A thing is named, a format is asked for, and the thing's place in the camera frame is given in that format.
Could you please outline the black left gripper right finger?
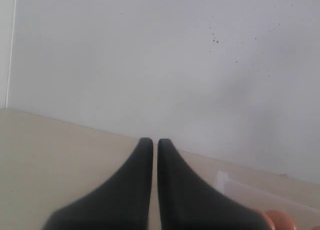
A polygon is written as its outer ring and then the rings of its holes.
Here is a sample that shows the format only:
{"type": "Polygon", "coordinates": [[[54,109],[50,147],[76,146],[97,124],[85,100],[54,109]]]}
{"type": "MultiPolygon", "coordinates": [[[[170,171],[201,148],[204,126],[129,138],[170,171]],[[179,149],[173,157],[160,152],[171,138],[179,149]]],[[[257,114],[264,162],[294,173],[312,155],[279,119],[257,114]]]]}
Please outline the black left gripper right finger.
{"type": "Polygon", "coordinates": [[[157,188],[163,230],[268,230],[265,218],[199,177],[170,139],[158,141],[157,188]]]}

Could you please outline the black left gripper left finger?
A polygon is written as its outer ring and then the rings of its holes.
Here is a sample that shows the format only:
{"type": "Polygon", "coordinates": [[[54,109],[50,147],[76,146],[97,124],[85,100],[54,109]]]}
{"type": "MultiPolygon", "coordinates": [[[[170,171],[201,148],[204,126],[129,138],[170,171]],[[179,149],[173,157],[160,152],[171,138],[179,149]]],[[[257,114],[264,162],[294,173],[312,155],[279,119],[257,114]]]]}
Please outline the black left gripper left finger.
{"type": "Polygon", "coordinates": [[[45,230],[146,230],[153,176],[153,141],[140,138],[125,163],[101,186],[55,211],[45,230]]]}

